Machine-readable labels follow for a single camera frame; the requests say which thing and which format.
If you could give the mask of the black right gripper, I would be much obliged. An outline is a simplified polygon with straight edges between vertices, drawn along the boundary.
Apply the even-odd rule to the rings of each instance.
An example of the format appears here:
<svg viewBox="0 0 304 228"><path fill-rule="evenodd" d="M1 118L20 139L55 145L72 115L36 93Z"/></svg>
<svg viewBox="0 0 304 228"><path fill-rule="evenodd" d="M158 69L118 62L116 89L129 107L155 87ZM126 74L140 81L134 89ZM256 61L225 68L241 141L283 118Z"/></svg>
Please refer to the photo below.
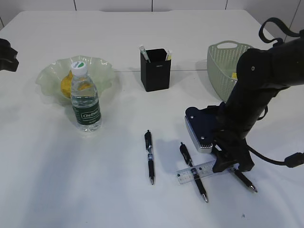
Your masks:
<svg viewBox="0 0 304 228"><path fill-rule="evenodd" d="M223 110L218 114L219 120L223 121L224 125L233 130L241 139L244 139L270 100L277 94L278 90L274 88L250 90L236 85ZM216 157L216 162L212 168L214 173L223 172L237 161L239 163L238 169L241 172L251 171L254 167L254 162L246 147L238 148L237 160L225 152L213 152L213 154Z"/></svg>

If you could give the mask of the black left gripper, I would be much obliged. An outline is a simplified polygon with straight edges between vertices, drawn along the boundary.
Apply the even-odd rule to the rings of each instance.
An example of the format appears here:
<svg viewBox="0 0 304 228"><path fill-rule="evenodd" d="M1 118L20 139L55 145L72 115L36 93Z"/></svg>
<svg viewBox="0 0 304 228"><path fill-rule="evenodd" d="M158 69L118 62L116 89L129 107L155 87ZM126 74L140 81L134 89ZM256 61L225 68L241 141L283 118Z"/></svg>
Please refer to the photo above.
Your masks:
<svg viewBox="0 0 304 228"><path fill-rule="evenodd" d="M18 51L13 49L10 42L6 39L0 39L0 69L10 72L16 72L19 66L17 60Z"/></svg>

